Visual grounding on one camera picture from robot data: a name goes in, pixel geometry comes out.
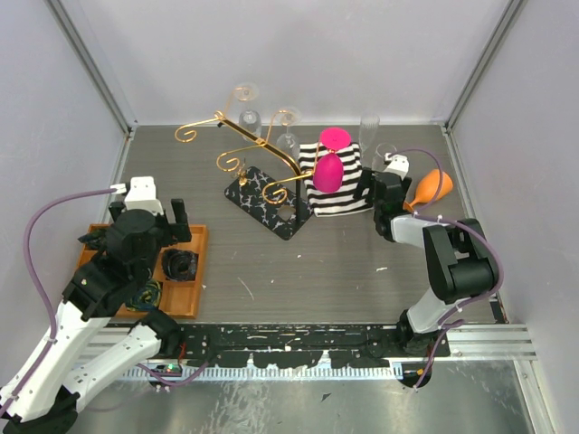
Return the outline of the orange plastic wine glass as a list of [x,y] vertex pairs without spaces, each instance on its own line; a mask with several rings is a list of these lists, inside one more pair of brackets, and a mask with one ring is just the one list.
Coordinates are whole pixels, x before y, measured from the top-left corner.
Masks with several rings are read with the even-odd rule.
[[413,212],[416,205],[425,207],[450,193],[453,189],[451,177],[444,171],[433,169],[416,186],[414,198],[410,203],[404,202],[403,209]]

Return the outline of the pink plastic wine glass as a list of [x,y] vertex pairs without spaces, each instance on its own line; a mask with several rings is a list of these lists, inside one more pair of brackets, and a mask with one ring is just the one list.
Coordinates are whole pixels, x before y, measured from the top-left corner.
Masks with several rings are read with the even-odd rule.
[[342,185],[344,165],[337,152],[347,148],[351,136],[340,127],[330,127],[320,134],[313,173],[313,184],[322,193],[335,193]]

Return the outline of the gold wine glass rack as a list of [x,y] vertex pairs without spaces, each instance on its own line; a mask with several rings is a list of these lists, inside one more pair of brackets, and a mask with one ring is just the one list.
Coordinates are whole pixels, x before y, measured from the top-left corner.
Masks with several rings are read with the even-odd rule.
[[[315,170],[301,169],[295,158],[271,144],[268,137],[261,137],[256,119],[250,127],[247,122],[229,119],[227,111],[227,108],[217,110],[211,118],[178,127],[175,139],[190,143],[196,139],[197,127],[213,123],[217,127],[228,127],[243,137],[247,146],[223,152],[215,161],[219,170],[235,177],[235,181],[224,190],[224,195],[271,233],[288,241],[313,215],[313,209],[302,197],[301,184],[312,178]],[[254,149],[279,159],[290,169],[292,177],[277,181],[255,166],[246,166],[242,156]]]

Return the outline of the clear stemmed wine glass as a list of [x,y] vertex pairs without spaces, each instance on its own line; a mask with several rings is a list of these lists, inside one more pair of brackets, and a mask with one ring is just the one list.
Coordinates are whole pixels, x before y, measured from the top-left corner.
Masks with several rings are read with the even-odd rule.
[[277,120],[282,126],[282,133],[276,141],[276,147],[298,160],[300,141],[292,128],[301,121],[301,112],[294,107],[280,108]]

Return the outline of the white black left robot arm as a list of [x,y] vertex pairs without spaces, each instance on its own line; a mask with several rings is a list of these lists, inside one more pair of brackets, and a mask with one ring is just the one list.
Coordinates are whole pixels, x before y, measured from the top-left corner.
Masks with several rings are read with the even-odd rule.
[[178,353],[183,341],[180,326],[154,309],[120,342],[83,366],[76,364],[93,337],[152,279],[160,251],[191,240],[183,200],[174,199],[171,205],[173,223],[162,212],[114,203],[113,223],[100,249],[75,271],[43,340],[1,389],[6,433],[65,433],[130,367]]

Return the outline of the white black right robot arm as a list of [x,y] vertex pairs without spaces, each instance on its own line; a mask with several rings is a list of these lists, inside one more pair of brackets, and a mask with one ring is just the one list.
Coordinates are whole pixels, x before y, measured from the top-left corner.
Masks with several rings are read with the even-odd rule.
[[381,237],[424,252],[429,287],[402,312],[394,332],[400,351],[416,356],[438,337],[448,318],[497,288],[500,270],[477,220],[451,222],[406,211],[410,183],[400,175],[365,168],[354,197],[373,207]]

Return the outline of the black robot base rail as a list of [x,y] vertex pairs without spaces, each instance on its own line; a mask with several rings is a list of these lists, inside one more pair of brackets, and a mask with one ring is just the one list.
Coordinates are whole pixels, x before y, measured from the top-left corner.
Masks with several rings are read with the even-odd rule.
[[449,346],[435,347],[439,335],[409,337],[399,328],[378,324],[182,324],[178,341],[163,345],[157,358],[183,357],[190,366],[242,368],[252,362],[265,369],[314,367],[324,355],[330,367],[388,367],[393,358],[448,356]]

